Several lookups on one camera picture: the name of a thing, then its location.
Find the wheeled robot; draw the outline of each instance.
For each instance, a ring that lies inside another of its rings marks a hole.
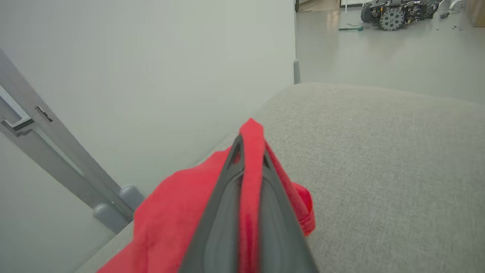
[[[360,12],[363,22],[378,24],[383,30],[397,30],[402,25],[433,18],[438,10],[437,0],[377,0],[364,4]]]

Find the red cloth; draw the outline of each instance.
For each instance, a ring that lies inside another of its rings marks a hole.
[[[258,212],[264,148],[275,166],[305,236],[315,229],[310,193],[292,183],[264,140],[263,127],[250,119],[240,130],[244,176],[240,204],[240,273],[258,272]],[[230,149],[166,178],[135,212],[133,242],[99,273],[176,273]]]

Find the red fabric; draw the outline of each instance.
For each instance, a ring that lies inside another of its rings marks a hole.
[[[240,130],[244,176],[240,204],[240,273],[258,272],[258,211],[264,148],[281,179],[305,235],[315,229],[310,193],[292,183],[264,140],[263,127],[250,119]],[[135,212],[133,242],[99,273],[176,273],[197,228],[230,149],[162,181]]]

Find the brown box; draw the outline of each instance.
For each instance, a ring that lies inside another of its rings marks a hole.
[[[485,0],[467,0],[467,16],[474,27],[485,27]]]

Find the metal frame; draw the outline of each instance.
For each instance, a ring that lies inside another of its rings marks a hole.
[[[40,96],[35,92],[32,86],[17,70],[8,56],[0,49],[0,85],[12,96],[12,98],[24,109],[31,117],[32,123],[39,128],[52,140],[55,145],[83,172],[84,177],[74,170],[68,163],[59,156],[59,160],[46,162],[39,157],[40,153],[32,152],[32,148],[25,145],[25,141],[35,141],[39,147],[44,147],[42,141],[35,137],[35,132],[28,130],[30,124],[22,127],[17,131],[14,127],[9,126],[7,122],[1,125],[1,131],[5,133],[15,144],[17,144],[26,154],[36,161],[42,168],[48,171],[54,178],[64,177],[65,174],[55,171],[56,166],[63,166],[63,170],[70,175],[78,176],[76,181],[69,179],[58,179],[66,188],[81,198],[86,204],[94,208],[101,201],[115,206],[127,221],[133,219],[133,210],[131,210],[123,200],[118,196],[120,186],[106,173],[106,171],[91,157],[84,147],[68,131],[64,124],[57,118],[52,110],[44,103]],[[1,105],[8,105],[5,101],[0,100]],[[1,113],[16,118],[14,113]]]

